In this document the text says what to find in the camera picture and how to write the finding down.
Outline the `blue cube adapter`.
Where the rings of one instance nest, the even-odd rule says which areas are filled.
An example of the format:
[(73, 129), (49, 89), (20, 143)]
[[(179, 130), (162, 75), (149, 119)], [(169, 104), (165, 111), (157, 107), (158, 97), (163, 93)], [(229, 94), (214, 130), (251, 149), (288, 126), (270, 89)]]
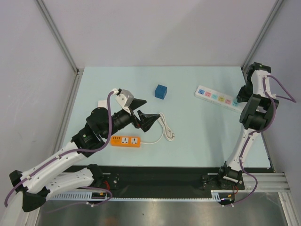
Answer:
[(159, 99), (164, 99), (167, 94), (167, 87), (163, 85), (158, 85), (155, 89), (154, 96)]

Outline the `white charger plug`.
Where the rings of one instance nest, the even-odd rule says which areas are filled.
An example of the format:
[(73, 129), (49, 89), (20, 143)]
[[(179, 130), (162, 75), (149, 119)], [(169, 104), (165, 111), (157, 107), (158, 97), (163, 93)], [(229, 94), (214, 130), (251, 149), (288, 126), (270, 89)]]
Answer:
[(107, 100), (99, 100), (97, 103), (97, 107), (108, 108)]

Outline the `mint green charger plug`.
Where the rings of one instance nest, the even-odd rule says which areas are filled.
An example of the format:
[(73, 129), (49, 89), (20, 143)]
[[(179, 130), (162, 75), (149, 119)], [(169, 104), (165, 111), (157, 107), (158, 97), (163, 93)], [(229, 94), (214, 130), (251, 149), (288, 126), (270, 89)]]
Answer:
[(233, 100), (232, 105), (233, 105), (234, 107), (238, 107), (238, 106), (239, 106), (239, 103), (238, 103), (236, 100)]

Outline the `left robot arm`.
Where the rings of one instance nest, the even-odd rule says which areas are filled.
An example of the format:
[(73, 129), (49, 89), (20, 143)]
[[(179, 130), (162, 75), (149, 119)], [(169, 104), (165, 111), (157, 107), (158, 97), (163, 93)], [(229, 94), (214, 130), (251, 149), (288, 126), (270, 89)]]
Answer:
[(71, 141), (44, 162), (28, 171), (15, 170), (9, 177), (13, 191), (22, 196), (22, 210), (31, 212), (41, 207), (53, 196), (76, 188), (105, 188), (104, 174), (96, 164), (70, 175), (60, 176), (73, 164), (103, 150), (113, 134), (129, 124), (147, 132), (160, 118), (160, 114), (144, 114), (138, 108), (146, 100), (133, 99), (127, 110), (112, 114), (109, 100), (95, 108), (86, 119), (86, 124)]

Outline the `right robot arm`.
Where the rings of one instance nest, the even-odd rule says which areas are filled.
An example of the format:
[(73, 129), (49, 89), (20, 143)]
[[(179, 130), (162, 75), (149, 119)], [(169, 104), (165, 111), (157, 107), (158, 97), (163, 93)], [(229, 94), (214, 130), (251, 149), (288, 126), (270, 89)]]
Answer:
[(239, 103), (246, 102), (239, 118), (242, 128), (233, 152), (219, 169), (217, 184), (221, 189), (234, 188), (242, 181), (248, 152), (257, 136), (274, 121), (279, 101), (270, 90), (270, 76), (271, 68), (261, 63), (247, 69), (246, 84), (237, 95)]

